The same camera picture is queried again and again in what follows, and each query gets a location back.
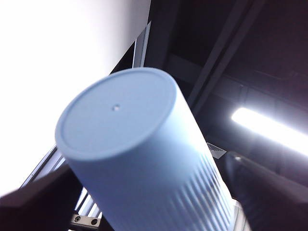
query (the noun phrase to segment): bright light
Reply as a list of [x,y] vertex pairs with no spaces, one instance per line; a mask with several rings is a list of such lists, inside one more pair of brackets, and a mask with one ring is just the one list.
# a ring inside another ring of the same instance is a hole
[[308,136],[247,108],[238,109],[232,120],[246,128],[308,155]]

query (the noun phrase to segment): container lid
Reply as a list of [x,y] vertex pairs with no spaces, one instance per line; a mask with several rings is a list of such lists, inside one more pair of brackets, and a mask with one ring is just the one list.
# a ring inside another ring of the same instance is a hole
[[164,71],[134,68],[98,81],[64,110],[56,143],[64,157],[95,160],[129,150],[157,130],[171,113],[177,85]]

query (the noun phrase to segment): screw hole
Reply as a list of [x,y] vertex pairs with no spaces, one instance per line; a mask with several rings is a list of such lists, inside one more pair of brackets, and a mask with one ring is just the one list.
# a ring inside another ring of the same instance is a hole
[[78,222],[78,221],[80,221],[80,216],[75,217],[75,222]]
[[97,223],[97,219],[93,219],[92,221],[91,221],[91,224],[92,225],[95,225]]
[[116,104],[116,105],[114,105],[113,107],[112,107],[112,110],[113,111],[118,111],[118,110],[120,110],[120,105],[119,104]]

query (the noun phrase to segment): light blue cylinder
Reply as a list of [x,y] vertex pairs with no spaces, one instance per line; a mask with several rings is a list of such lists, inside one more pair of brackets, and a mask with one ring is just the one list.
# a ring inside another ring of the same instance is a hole
[[64,110],[56,143],[115,231],[227,231],[231,196],[174,79],[120,71]]

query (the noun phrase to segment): dark ceiling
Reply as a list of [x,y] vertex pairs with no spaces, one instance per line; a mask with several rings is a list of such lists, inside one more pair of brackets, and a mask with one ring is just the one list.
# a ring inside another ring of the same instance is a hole
[[308,1],[153,0],[150,16],[145,66],[175,78],[206,141],[308,185],[308,158],[231,120],[247,107],[308,134]]

